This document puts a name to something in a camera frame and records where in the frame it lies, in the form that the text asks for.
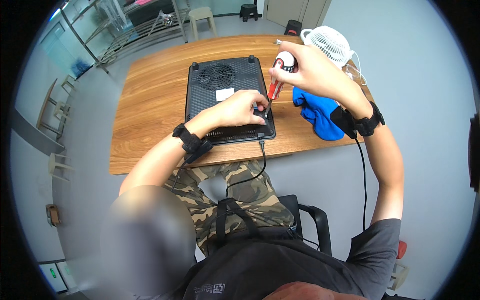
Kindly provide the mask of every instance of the screwdriver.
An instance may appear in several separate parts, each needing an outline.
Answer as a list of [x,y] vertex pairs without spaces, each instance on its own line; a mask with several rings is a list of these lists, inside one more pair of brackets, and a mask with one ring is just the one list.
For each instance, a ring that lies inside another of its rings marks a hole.
[[[273,68],[281,68],[287,72],[292,73],[293,66],[295,65],[295,58],[288,51],[280,52],[273,63]],[[275,77],[272,77],[272,83],[268,89],[268,106],[265,110],[265,117],[267,117],[270,108],[272,107],[272,101],[277,99],[280,92],[283,89],[283,82],[278,81]]]

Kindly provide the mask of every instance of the blue cloth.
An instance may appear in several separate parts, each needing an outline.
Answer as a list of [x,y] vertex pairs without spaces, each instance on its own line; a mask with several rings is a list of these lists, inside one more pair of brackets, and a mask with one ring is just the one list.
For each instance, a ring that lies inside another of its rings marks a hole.
[[321,139],[336,141],[343,138],[344,132],[330,120],[330,113],[338,107],[334,100],[293,87],[293,104],[302,105],[301,116],[313,124],[313,130]]

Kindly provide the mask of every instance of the white fan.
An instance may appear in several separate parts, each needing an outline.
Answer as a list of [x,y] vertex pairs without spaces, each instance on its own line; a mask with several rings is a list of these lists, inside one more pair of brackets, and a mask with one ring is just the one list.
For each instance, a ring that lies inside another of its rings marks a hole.
[[[352,58],[355,53],[359,62],[359,69],[352,67],[358,72],[360,76],[360,83],[366,85],[367,81],[361,73],[360,58],[358,54],[350,49],[347,39],[338,31],[328,26],[320,26],[315,29],[303,29],[300,32],[300,38],[305,45],[315,45],[320,48],[323,53],[339,68],[342,69],[346,65],[347,61]],[[353,79],[356,77],[349,74],[347,70],[346,74]]]

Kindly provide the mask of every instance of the wood grain tabletop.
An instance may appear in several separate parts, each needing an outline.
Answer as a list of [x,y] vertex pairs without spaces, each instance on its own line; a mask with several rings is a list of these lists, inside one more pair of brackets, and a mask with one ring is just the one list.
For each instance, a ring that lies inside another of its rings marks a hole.
[[[277,55],[278,45],[274,44],[277,39],[302,43],[297,36],[227,36],[171,47],[135,61],[128,72],[113,124],[110,173],[129,173],[148,150],[184,122],[188,70],[192,62],[253,54],[260,60],[268,85],[271,80],[267,70]],[[320,139],[312,125],[300,115],[301,107],[293,105],[292,88],[285,84],[280,97],[272,103],[276,137],[265,141],[267,157],[355,143],[347,136],[338,141]],[[368,87],[362,86],[362,90],[373,101]],[[257,141],[218,145],[191,166],[261,157]]]

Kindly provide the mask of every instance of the left hand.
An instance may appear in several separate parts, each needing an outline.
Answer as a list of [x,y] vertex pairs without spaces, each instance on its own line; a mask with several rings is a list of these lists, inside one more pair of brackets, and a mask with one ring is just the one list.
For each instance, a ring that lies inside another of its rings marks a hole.
[[265,120],[253,114],[254,103],[257,103],[259,111],[263,111],[268,106],[268,100],[257,90],[239,90],[209,110],[218,117],[218,127],[264,125]]

